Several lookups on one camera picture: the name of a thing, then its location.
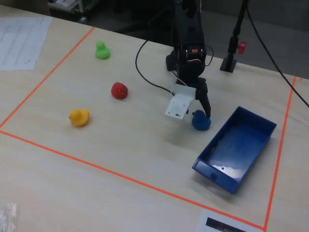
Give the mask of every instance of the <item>red ball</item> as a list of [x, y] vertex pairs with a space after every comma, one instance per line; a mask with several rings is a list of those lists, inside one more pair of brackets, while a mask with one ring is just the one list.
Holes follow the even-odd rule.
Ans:
[[112, 86], [112, 95], [116, 99], [124, 99], [127, 96], [127, 87], [119, 82], [116, 82]]

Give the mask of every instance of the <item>orange tape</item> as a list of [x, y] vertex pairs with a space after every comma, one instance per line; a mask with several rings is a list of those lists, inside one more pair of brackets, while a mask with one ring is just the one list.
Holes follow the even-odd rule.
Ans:
[[74, 46], [72, 50], [70, 50], [69, 53], [66, 54], [66, 56], [53, 68], [53, 70], [50, 71], [50, 73], [34, 88], [34, 90], [29, 93], [29, 95], [11, 112], [11, 114], [0, 124], [0, 128], [16, 113], [16, 111], [31, 97], [32, 94], [47, 80], [47, 78], [62, 64], [66, 58], [71, 55], [71, 53], [88, 37], [88, 35], [91, 34], [91, 32], [94, 30], [94, 27]]
[[187, 198], [185, 198], [185, 197], [178, 196], [178, 195], [176, 195], [176, 194], [174, 194], [174, 193], [171, 193], [171, 192], [165, 191], [165, 190], [163, 190], [163, 189], [157, 188], [157, 187], [155, 187], [155, 186], [146, 184], [146, 183], [141, 182], [141, 181], [139, 181], [139, 180], [137, 180], [137, 179], [134, 179], [134, 178], [131, 178], [131, 177], [129, 177], [129, 176], [126, 176], [126, 175], [117, 173], [117, 172], [112, 171], [112, 170], [110, 170], [110, 169], [103, 168], [103, 167], [101, 167], [101, 166], [99, 166], [99, 165], [96, 165], [96, 164], [94, 164], [94, 163], [90, 163], [90, 162], [88, 162], [88, 161], [86, 161], [86, 160], [79, 159], [79, 158], [76, 158], [76, 157], [74, 157], [74, 156], [67, 155], [67, 154], [65, 154], [65, 153], [63, 153], [63, 152], [56, 151], [56, 150], [54, 150], [54, 149], [45, 147], [45, 146], [43, 146], [43, 145], [37, 144], [37, 143], [32, 142], [32, 141], [30, 141], [30, 140], [27, 140], [27, 139], [18, 137], [18, 136], [16, 136], [16, 135], [13, 135], [13, 134], [10, 134], [10, 133], [1, 131], [1, 130], [0, 130], [0, 133], [1, 133], [1, 134], [8, 135], [8, 136], [10, 136], [10, 137], [12, 137], [12, 138], [16, 138], [16, 139], [18, 139], [18, 140], [20, 140], [20, 141], [23, 141], [23, 142], [25, 142], [25, 143], [28, 143], [28, 144], [31, 144], [31, 145], [40, 147], [40, 148], [42, 148], [42, 149], [44, 149], [44, 150], [47, 150], [47, 151], [56, 153], [56, 154], [58, 154], [58, 155], [67, 157], [67, 158], [69, 158], [69, 159], [71, 159], [71, 160], [74, 160], [74, 161], [77, 161], [77, 162], [80, 162], [80, 163], [84, 163], [84, 164], [89, 165], [89, 166], [92, 166], [92, 167], [94, 167], [94, 168], [98, 168], [98, 169], [103, 170], [103, 171], [105, 171], [105, 172], [108, 172], [108, 173], [111, 173], [111, 174], [113, 174], [113, 175], [119, 176], [119, 177], [121, 177], [121, 178], [127, 179], [127, 180], [132, 181], [132, 182], [134, 182], [134, 183], [136, 183], [136, 184], [143, 185], [143, 186], [145, 186], [145, 187], [147, 187], [147, 188], [150, 188], [150, 189], [153, 189], [153, 190], [155, 190], [155, 191], [164, 193], [164, 194], [166, 194], [166, 195], [168, 195], [168, 196], [177, 198], [177, 199], [182, 200], [182, 201], [184, 201], [184, 202], [188, 202], [188, 203], [197, 205], [197, 206], [199, 206], [199, 207], [202, 207], [202, 208], [204, 208], [204, 209], [211, 210], [211, 211], [213, 211], [213, 212], [216, 212], [216, 213], [218, 213], [218, 214], [221, 214], [221, 215], [227, 216], [227, 217], [229, 217], [229, 218], [235, 219], [235, 220], [237, 220], [237, 221], [243, 222], [243, 223], [245, 223], [245, 224], [248, 224], [248, 225], [250, 225], [250, 226], [256, 227], [256, 228], [258, 228], [258, 229], [261, 229], [261, 230], [263, 229], [262, 226], [256, 225], [256, 224], [254, 224], [254, 223], [252, 223], [252, 222], [249, 222], [249, 221], [246, 221], [246, 220], [241, 219], [241, 218], [239, 218], [239, 217], [236, 217], [236, 216], [227, 214], [227, 213], [225, 213], [225, 212], [223, 212], [223, 211], [220, 211], [220, 210], [217, 210], [217, 209], [208, 207], [208, 206], [206, 206], [206, 205], [204, 205], [204, 204], [200, 204], [200, 203], [198, 203], [198, 202], [192, 201], [192, 200], [187, 199]]
[[[296, 76], [294, 76], [294, 79], [293, 79], [293, 83], [292, 83], [293, 87], [295, 86], [295, 82], [296, 82]], [[270, 192], [270, 197], [269, 197], [269, 202], [268, 202], [268, 207], [267, 207], [267, 212], [266, 212], [266, 219], [265, 219], [264, 228], [263, 228], [263, 231], [265, 231], [265, 232], [267, 230], [268, 221], [269, 221], [269, 215], [270, 215], [270, 210], [271, 210], [271, 205], [272, 205], [272, 201], [273, 201], [274, 193], [275, 193], [275, 187], [276, 187], [278, 170], [279, 170], [281, 153], [282, 153], [282, 146], [283, 146], [283, 142], [284, 142], [284, 135], [285, 135], [285, 130], [286, 130], [286, 124], [288, 122], [288, 117], [289, 117], [289, 113], [290, 113], [290, 106], [291, 106], [292, 96], [293, 96], [293, 90], [291, 89], [288, 105], [286, 107], [285, 118], [284, 118], [284, 123], [283, 123], [283, 129], [282, 129], [281, 139], [280, 139], [280, 146], [279, 146], [278, 157], [277, 157], [277, 163], [276, 163], [276, 168], [275, 168], [275, 174], [274, 174], [274, 179], [273, 179], [273, 182], [272, 182], [272, 187], [271, 187], [271, 192]]]

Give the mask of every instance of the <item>red clip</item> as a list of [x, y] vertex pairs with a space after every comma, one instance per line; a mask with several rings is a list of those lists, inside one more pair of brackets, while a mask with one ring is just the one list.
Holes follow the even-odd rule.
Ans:
[[243, 42], [241, 42], [240, 45], [238, 45], [238, 49], [239, 49], [240, 54], [243, 54], [243, 52], [245, 51], [246, 44], [247, 44], [247, 41], [243, 41]]

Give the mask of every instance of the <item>cable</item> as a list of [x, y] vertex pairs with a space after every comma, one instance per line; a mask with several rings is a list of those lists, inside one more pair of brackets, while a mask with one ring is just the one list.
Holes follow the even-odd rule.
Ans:
[[165, 90], [165, 91], [167, 91], [167, 92], [169, 92], [169, 93], [172, 93], [172, 92], [169, 91], [167, 88], [164, 88], [164, 87], [162, 87], [162, 86], [156, 85], [156, 84], [151, 83], [150, 81], [148, 81], [148, 80], [141, 74], [139, 68], [137, 67], [137, 58], [139, 57], [139, 54], [140, 54], [141, 49], [144, 47], [144, 45], [145, 45], [147, 42], [148, 42], [148, 40], [146, 40], [146, 41], [142, 44], [142, 46], [140, 46], [140, 49], [139, 49], [139, 51], [138, 51], [137, 54], [136, 54], [136, 57], [135, 57], [135, 67], [136, 67], [136, 70], [139, 72], [140, 76], [141, 76], [145, 81], [147, 81], [150, 85], [155, 86], [155, 87], [158, 87], [158, 88], [161, 88], [161, 89], [163, 89], [163, 90]]
[[291, 89], [296, 93], [296, 95], [304, 102], [304, 104], [306, 104], [307, 107], [309, 107], [309, 104], [305, 101], [305, 99], [303, 99], [303, 97], [296, 91], [296, 89], [291, 85], [291, 83], [288, 81], [288, 79], [286, 79], [286, 77], [283, 75], [283, 73], [281, 72], [281, 70], [279, 69], [279, 67], [277, 66], [275, 60], [273, 59], [273, 57], [271, 56], [270, 52], [268, 51], [268, 49], [266, 48], [264, 42], [262, 41], [259, 33], [257, 32], [257, 29], [253, 23], [253, 20], [251, 18], [250, 12], [249, 12], [249, 8], [247, 6], [247, 14], [248, 14], [248, 18], [252, 24], [252, 27], [256, 33], [257, 38], [259, 39], [259, 41], [261, 42], [263, 48], [265, 49], [265, 51], [267, 52], [269, 58], [271, 59], [272, 63], [275, 65], [276, 69], [278, 70], [278, 72], [281, 74], [281, 76], [284, 78], [284, 80], [288, 83], [288, 85], [291, 87]]
[[[207, 65], [203, 64], [203, 66], [205, 66], [205, 67], [210, 66], [210, 64], [212, 62], [212, 58], [213, 58], [213, 48], [210, 45], [206, 45], [206, 47], [209, 47], [211, 49], [212, 54], [211, 54], [211, 60], [209, 61], [209, 63]], [[199, 59], [191, 59], [191, 60], [188, 60], [187, 62], [188, 63], [192, 63], [192, 62], [199, 62], [199, 63], [201, 63], [201, 61]]]
[[209, 64], [208, 65], [205, 65], [205, 66], [210, 66], [211, 62], [212, 62], [212, 58], [213, 58], [213, 48], [210, 46], [210, 45], [206, 45], [206, 47], [210, 47], [211, 51], [212, 51], [212, 54], [211, 54], [211, 60], [209, 61]]
[[173, 70], [170, 71], [180, 82], [182, 82], [185, 86], [188, 86], [183, 80], [181, 80], [174, 72]]

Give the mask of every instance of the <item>blue tray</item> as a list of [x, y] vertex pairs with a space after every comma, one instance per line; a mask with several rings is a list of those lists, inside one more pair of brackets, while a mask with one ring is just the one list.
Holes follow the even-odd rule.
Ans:
[[192, 168], [234, 194], [276, 126], [239, 106]]

